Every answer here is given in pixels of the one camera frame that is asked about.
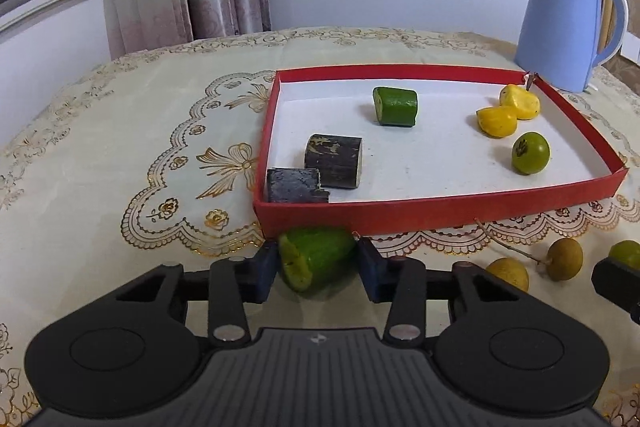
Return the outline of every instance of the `circular pad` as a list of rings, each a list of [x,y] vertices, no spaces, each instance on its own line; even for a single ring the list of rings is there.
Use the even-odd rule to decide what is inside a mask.
[[[591,405],[609,370],[606,346],[574,319],[524,301],[482,303],[460,317],[436,341],[436,365],[491,409],[545,415]]]
[[[118,418],[178,393],[200,362],[196,337],[148,304],[92,304],[42,330],[24,357],[44,407],[85,418]]]

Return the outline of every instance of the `metal screw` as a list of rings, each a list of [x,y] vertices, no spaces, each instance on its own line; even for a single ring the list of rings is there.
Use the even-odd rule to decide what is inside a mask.
[[[413,324],[396,324],[389,328],[389,334],[399,341],[412,341],[420,336],[420,328]]]
[[[239,341],[244,337],[244,330],[235,324],[225,324],[224,326],[218,326],[213,330],[213,336],[219,341],[234,342]]]

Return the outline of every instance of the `wooden log piece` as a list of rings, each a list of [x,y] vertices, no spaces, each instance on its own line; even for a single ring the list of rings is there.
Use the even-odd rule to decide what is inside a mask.
[[[320,188],[318,169],[268,169],[270,203],[328,203],[329,192]]]
[[[305,151],[305,168],[320,171],[322,187],[357,188],[360,184],[362,138],[314,134]]]

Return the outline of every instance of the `table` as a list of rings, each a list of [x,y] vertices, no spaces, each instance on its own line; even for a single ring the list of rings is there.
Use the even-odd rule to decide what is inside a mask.
[[[67,86],[0,157],[0,426],[20,425],[37,410],[22,358],[46,324],[162,261],[197,270],[231,252],[254,253],[262,236],[248,188],[275,70],[355,63],[517,70],[513,51],[475,34],[302,28],[127,55]],[[613,416],[623,407],[626,421],[640,393],[633,387],[640,328],[595,294],[590,275],[610,245],[640,237],[640,98],[603,68],[591,85],[565,96],[630,167],[616,197],[489,228],[534,255],[560,235],[580,240],[585,265],[569,282],[540,277],[527,261],[530,293],[600,334],[611,367],[597,407]],[[475,225],[375,242],[385,255],[412,255],[434,269],[462,259],[486,266],[508,254]],[[387,312],[355,279],[314,299],[276,280],[268,301],[248,309],[254,333],[265,325],[381,330]],[[195,303],[188,325],[203,333],[205,317]],[[428,333],[447,324],[446,308],[430,303]]]

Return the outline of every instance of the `fruit stem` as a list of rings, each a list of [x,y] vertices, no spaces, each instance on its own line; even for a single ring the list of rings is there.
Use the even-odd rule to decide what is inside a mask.
[[[535,261],[538,264],[546,264],[546,261],[541,261],[540,259],[538,259],[536,257],[533,257],[530,253],[527,253],[527,252],[525,252],[523,250],[520,250],[518,248],[512,247],[511,245],[507,245],[506,243],[500,241],[500,239],[495,237],[495,235],[492,232],[489,232],[489,230],[482,223],[480,223],[480,221],[478,221],[478,219],[474,219],[474,221],[476,222],[476,225],[478,225],[478,227],[480,227],[480,230],[482,230],[486,234],[486,237],[488,237],[489,239],[493,239],[496,243],[498,243],[498,245],[501,245],[502,247],[505,247],[507,250],[518,252],[518,253],[522,254],[524,257],[529,257],[529,259],[532,259],[533,261]]]
[[[522,78],[524,80],[524,88],[528,91],[533,86],[533,81],[538,74],[535,71],[528,71]]]

